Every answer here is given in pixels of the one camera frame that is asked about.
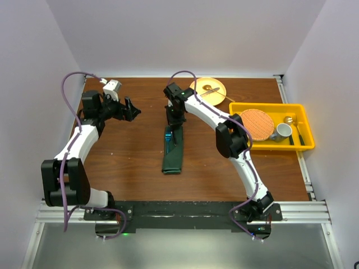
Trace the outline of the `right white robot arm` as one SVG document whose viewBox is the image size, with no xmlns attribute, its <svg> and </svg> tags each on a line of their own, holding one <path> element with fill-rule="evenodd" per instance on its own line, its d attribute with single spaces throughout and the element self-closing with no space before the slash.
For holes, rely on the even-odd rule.
<svg viewBox="0 0 359 269">
<path fill-rule="evenodd" d="M 186 121 L 185 113 L 197 116 L 215 132 L 215 144 L 218 152 L 230 160 L 237 170 L 245 187 L 247 201 L 244 207 L 256 220 L 263 220 L 270 213 L 274 198 L 261 181 L 250 156 L 251 137 L 238 114 L 229 115 L 201 98 L 194 89 L 181 89 L 171 83 L 163 90 L 168 105 L 165 107 L 169 134 L 174 143 L 179 143 L 179 130 Z"/>
</svg>

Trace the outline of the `dark green cloth napkin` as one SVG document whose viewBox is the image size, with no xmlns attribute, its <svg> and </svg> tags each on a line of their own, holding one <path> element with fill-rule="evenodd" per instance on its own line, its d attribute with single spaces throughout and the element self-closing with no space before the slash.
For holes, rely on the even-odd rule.
<svg viewBox="0 0 359 269">
<path fill-rule="evenodd" d="M 177 139 L 178 139 L 177 146 L 173 144 L 173 140 L 170 141 L 169 153 L 167 154 L 165 153 L 165 147 L 164 147 L 162 173 L 165 175 L 180 174 L 182 171 L 183 149 L 184 149 L 182 126 L 180 126 L 179 130 L 177 131 Z"/>
</svg>

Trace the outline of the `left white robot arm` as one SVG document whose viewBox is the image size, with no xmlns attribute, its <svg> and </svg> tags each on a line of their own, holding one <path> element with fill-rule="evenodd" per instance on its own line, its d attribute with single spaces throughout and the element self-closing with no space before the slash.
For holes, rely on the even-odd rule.
<svg viewBox="0 0 359 269">
<path fill-rule="evenodd" d="M 44 200 L 49 207 L 79 206 L 97 212 L 104 220 L 116 215 L 114 198 L 109 191 L 90 186 L 84 162 L 94 144 L 101 137 L 106 120 L 133 121 L 141 110 L 130 98 L 121 103 L 115 92 L 83 93 L 82 109 L 77 113 L 79 125 L 64 149 L 51 160 L 41 164 Z"/>
</svg>

